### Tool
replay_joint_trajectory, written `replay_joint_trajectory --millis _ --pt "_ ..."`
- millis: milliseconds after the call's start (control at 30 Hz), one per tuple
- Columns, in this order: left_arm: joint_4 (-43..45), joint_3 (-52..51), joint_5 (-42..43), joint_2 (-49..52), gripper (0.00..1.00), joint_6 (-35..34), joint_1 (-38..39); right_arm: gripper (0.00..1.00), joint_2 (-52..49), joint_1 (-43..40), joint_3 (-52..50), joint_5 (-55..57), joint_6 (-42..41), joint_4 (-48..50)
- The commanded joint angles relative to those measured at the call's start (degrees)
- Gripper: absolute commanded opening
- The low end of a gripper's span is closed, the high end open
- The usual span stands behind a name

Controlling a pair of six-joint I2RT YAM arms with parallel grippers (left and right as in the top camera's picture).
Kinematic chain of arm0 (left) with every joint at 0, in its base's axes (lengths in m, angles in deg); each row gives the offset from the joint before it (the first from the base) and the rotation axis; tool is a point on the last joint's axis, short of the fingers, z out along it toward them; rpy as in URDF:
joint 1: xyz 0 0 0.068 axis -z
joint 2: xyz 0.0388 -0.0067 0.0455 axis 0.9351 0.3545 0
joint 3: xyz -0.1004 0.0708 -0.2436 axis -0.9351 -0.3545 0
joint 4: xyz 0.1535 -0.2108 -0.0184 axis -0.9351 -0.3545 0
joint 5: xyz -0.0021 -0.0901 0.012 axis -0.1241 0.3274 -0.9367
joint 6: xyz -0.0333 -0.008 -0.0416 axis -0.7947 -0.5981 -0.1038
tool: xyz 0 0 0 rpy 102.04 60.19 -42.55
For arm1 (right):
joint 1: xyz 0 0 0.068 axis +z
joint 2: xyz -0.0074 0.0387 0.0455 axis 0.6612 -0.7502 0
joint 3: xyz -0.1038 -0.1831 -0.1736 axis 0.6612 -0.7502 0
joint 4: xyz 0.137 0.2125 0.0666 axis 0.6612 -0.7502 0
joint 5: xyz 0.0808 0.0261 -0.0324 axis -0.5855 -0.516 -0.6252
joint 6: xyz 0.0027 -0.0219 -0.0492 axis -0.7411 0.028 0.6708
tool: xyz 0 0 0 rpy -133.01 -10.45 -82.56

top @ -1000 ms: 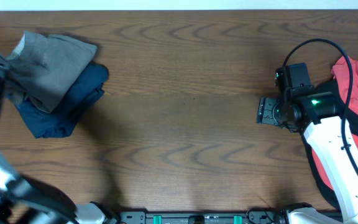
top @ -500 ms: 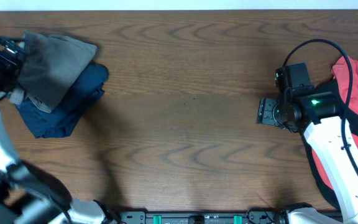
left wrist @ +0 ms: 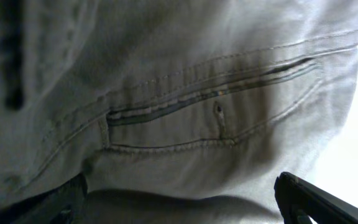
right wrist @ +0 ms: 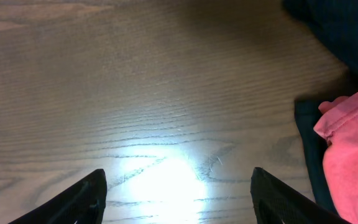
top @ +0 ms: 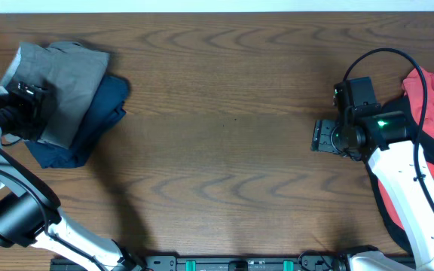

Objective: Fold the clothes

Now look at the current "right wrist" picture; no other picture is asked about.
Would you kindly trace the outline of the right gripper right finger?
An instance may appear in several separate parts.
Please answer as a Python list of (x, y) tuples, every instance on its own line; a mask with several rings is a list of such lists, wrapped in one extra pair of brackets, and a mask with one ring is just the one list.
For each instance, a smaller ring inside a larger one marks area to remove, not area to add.
[(350, 224), (261, 167), (253, 170), (250, 194), (258, 224)]

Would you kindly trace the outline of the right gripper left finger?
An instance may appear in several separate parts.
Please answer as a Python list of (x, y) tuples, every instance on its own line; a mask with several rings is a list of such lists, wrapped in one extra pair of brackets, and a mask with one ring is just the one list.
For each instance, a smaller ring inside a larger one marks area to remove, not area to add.
[(96, 169), (48, 202), (9, 224), (101, 224), (106, 208), (107, 182)]

